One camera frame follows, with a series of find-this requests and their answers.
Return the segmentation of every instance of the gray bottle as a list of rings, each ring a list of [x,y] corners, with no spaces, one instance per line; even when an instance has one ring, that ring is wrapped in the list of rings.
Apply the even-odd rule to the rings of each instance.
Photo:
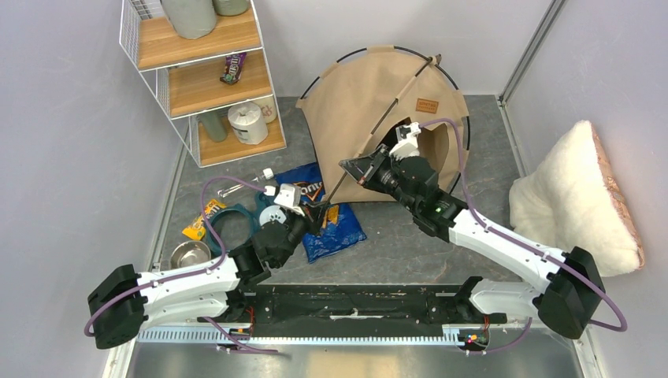
[[[221,116],[218,115],[216,110],[199,114],[199,121],[202,122],[206,134],[214,142],[222,142],[228,137],[228,132],[225,131]]]
[[[160,0],[167,20],[178,35],[196,39],[211,33],[217,16],[211,0]]]
[[[247,0],[213,0],[213,7],[216,13],[221,16],[236,16],[246,12],[248,9]]]

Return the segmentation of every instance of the metal dog bowl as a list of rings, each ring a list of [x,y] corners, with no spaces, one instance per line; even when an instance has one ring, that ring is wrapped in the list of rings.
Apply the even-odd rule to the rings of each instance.
[[[181,243],[173,252],[169,260],[171,269],[183,268],[202,264],[211,260],[211,250],[204,242],[190,240]]]

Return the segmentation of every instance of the gray wall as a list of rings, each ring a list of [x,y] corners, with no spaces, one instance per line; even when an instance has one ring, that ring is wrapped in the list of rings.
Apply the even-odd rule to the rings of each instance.
[[[468,95],[501,92],[550,0],[259,0],[278,95],[299,96],[333,61],[372,45],[443,54]]]
[[[647,266],[605,281],[629,319],[625,334],[596,333],[612,377],[665,376],[668,366],[666,20],[660,0],[567,2],[509,104],[530,172],[576,121],[591,120],[639,228]]]
[[[118,45],[121,2],[3,2],[0,366],[100,376],[86,297],[145,267],[178,139]]]

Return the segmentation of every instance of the plastic bag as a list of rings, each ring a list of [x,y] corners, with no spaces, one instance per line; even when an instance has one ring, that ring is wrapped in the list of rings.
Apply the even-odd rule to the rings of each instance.
[[[278,184],[293,183],[301,187],[302,200],[307,202],[320,201],[325,194],[317,163],[302,165],[277,174],[276,181]],[[366,234],[347,203],[330,206],[322,227],[320,236],[306,234],[302,241],[309,263],[366,239]]]

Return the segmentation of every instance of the yellow snack bag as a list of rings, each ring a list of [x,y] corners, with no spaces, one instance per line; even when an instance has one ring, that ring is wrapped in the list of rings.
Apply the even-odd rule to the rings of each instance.
[[[206,219],[211,219],[211,217],[218,211],[224,209],[226,206],[223,202],[219,202],[215,198],[209,201],[204,208],[204,214],[206,214]],[[184,230],[182,231],[184,235],[193,240],[202,240],[204,235],[206,235],[206,226],[204,225],[204,220],[202,219],[202,214],[199,214],[195,220],[192,221]]]

